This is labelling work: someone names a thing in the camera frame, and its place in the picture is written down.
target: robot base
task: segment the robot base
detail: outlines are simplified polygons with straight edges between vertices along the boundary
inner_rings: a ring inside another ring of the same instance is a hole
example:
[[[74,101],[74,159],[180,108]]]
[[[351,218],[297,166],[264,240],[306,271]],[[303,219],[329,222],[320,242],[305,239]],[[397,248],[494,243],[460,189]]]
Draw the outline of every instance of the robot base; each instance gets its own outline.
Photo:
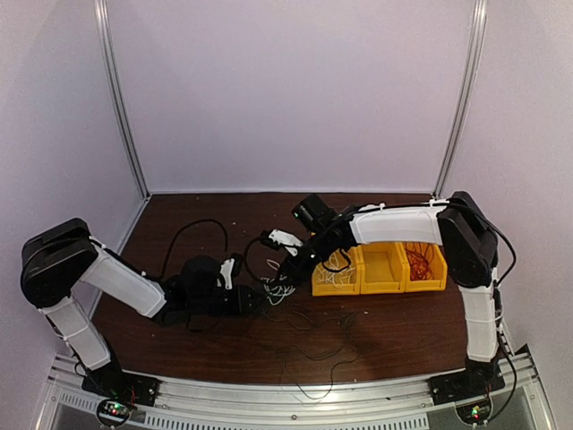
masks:
[[[123,378],[128,390],[118,395],[116,398],[123,403],[131,404],[134,395],[134,403],[142,406],[154,406],[157,396],[159,381],[149,376],[140,374],[123,374]],[[81,388],[85,391],[102,395],[101,389],[93,382],[93,379],[84,377]]]
[[[505,387],[503,376],[500,374],[500,368],[496,366],[495,373],[491,378],[487,378],[487,383],[483,380],[477,382],[475,374],[467,370],[455,372],[454,374],[441,374],[430,378],[430,390],[434,405],[443,405],[452,401],[471,399],[473,397],[483,396],[486,393],[485,387],[491,385],[490,391],[501,390]]]

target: wooden table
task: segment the wooden table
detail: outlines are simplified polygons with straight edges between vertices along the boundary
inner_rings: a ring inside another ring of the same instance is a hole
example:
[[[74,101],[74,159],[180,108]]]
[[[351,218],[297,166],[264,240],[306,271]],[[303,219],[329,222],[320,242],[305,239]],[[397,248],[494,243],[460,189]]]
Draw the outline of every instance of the wooden table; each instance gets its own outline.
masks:
[[[229,230],[230,250],[242,252],[246,242],[263,229],[281,228],[306,237],[290,214],[306,194],[233,193],[154,196],[133,231],[124,257],[148,273],[159,273],[173,234],[185,223],[199,218],[220,220]],[[340,210],[366,202],[407,203],[428,199],[423,194],[324,194],[324,200]],[[197,254],[222,258],[223,239],[213,225],[200,225],[184,233],[173,252],[167,275],[178,273],[185,260]],[[270,275],[266,258],[281,260],[283,254],[253,247],[251,266]],[[242,273],[238,282],[252,281]],[[221,319],[212,329],[188,331],[183,325],[158,327],[128,306],[103,296],[94,323],[115,349],[127,370],[224,383],[328,383],[330,368],[339,361],[335,382],[372,381],[428,374],[463,367],[466,326],[461,296],[451,284],[443,292],[355,297],[312,297],[310,285],[300,287],[284,307],[262,315]],[[311,361],[290,348],[285,354],[286,374],[276,351],[296,345],[310,355],[320,355],[343,345],[345,336],[336,321],[301,331],[308,323],[293,312],[305,311],[317,323],[356,312],[352,343],[335,357]],[[209,328],[217,320],[197,317],[194,328]]]

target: yellow bin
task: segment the yellow bin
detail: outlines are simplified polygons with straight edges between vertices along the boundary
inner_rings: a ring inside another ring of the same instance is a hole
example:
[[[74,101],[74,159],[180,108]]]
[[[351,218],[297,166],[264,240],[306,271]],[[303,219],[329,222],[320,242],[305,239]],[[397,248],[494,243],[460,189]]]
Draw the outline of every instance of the yellow bin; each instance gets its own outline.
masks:
[[[360,294],[403,293],[410,279],[404,246],[399,242],[362,245],[364,269]]]
[[[440,248],[436,244],[414,244],[406,242],[402,244],[405,251],[408,274],[406,277],[406,293],[416,291],[443,291],[446,289],[448,280],[448,265],[441,254]],[[406,249],[421,251],[430,262],[432,279],[410,280],[410,264],[407,260]]]
[[[316,266],[312,273],[312,295],[313,296],[356,296],[360,294],[360,278],[364,270],[362,260],[362,250],[360,246],[350,248],[348,251],[350,257],[350,268],[348,271],[340,273],[329,273],[326,271],[322,264]],[[347,265],[346,260],[336,251],[331,257],[329,262],[325,262],[329,267],[329,263],[338,262],[339,269]]]

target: metal track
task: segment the metal track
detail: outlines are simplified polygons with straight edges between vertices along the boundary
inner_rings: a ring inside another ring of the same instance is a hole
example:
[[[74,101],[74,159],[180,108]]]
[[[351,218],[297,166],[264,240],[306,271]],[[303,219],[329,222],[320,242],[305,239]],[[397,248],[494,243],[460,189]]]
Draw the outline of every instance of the metal track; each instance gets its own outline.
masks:
[[[104,53],[104,62],[106,64],[107,79],[111,90],[112,101],[114,105],[115,117],[119,125],[119,131],[124,142],[125,152],[129,161],[130,168],[135,178],[138,191],[141,198],[145,199],[150,195],[149,189],[143,177],[140,159],[133,143],[132,129],[129,126],[127,112],[125,110],[124,96],[119,84],[119,75],[117,74],[117,64],[115,62],[114,46],[111,38],[111,29],[109,28],[109,19],[107,18],[107,0],[94,0],[96,8],[96,22],[98,24],[101,46]]]
[[[477,67],[482,56],[483,36],[485,35],[485,23],[487,21],[487,0],[475,0],[474,19],[469,38],[469,47],[467,49],[466,69],[462,87],[459,92],[458,105],[454,122],[449,133],[448,148],[442,161],[438,181],[433,190],[433,195],[441,197],[444,191],[446,180],[448,179],[451,165],[458,148],[461,138],[464,122],[466,121],[467,110],[469,109],[469,99],[474,87]]]
[[[538,381],[528,354],[513,357],[513,362],[519,386]],[[75,363],[71,357],[56,357],[48,377],[52,391],[47,394],[47,405],[61,402],[93,411],[99,397],[81,390],[82,378],[73,370]],[[503,391],[507,392],[513,374],[505,360],[500,368],[506,381]],[[130,420],[135,426],[175,430],[283,430],[294,426],[305,430],[379,430],[379,427],[383,430],[387,425],[388,430],[394,430],[401,423],[403,429],[409,430],[428,428],[424,427],[428,412],[453,407],[453,404],[433,406],[427,383],[431,375],[336,384],[322,401],[309,400],[298,387],[291,385],[236,385],[156,377],[161,381],[156,406],[138,406],[137,414]],[[317,397],[328,388],[328,385],[304,387]],[[47,409],[44,421],[51,422],[53,418]]]

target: white wall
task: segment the white wall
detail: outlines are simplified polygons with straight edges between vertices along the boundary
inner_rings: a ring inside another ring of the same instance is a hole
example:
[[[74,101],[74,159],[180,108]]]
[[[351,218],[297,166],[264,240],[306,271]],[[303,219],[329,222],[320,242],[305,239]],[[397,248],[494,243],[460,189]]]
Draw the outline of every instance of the white wall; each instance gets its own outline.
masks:
[[[572,22],[567,0],[489,3],[447,190],[473,194],[517,249],[502,287],[507,324],[532,348],[563,429],[573,399]]]
[[[152,191],[430,191],[473,0],[115,0]]]
[[[0,0],[0,153],[0,427],[25,429],[61,344],[20,291],[21,246],[73,216],[117,246],[139,206],[92,1]]]

